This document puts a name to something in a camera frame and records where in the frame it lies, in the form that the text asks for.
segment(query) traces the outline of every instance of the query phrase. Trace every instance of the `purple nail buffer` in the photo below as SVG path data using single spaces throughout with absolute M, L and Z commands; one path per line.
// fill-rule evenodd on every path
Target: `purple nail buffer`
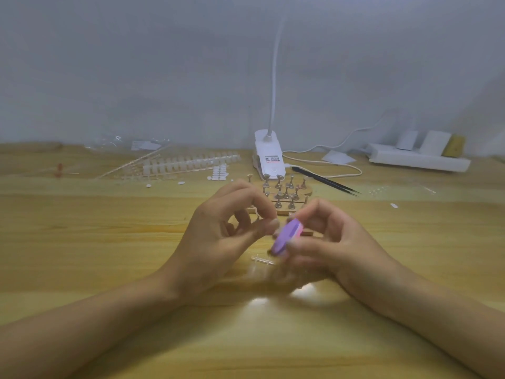
M 292 238 L 298 238 L 303 230 L 303 225 L 297 219 L 294 219 L 284 226 L 272 246 L 272 255 L 277 256 L 281 254 L 286 249 L 286 243 Z

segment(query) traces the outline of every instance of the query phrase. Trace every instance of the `wood grain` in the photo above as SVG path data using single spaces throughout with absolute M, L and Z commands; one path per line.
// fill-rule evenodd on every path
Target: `wood grain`
M 240 154 L 244 161 L 229 167 L 229 179 L 253 172 L 250 153 Z M 186 173 L 149 189 L 92 180 L 124 161 L 72 146 L 0 154 L 1 323 L 154 271 L 177 246 L 195 207 L 224 184 L 208 181 L 208 172 Z M 58 163 L 80 165 L 80 174 L 7 176 Z M 360 197 L 312 181 L 313 197 L 355 216 L 419 274 L 505 310 L 504 164 L 476 159 L 465 174 L 377 166 L 365 159 L 356 165 L 363 176 L 340 182 L 361 191 Z M 343 171 L 308 167 L 323 174 Z M 186 183 L 178 185 L 180 180 Z M 258 241 L 212 290 L 75 377 L 476 377 L 332 282 L 297 289 L 246 279 L 250 257 L 266 256 L 271 244 L 268 238 Z

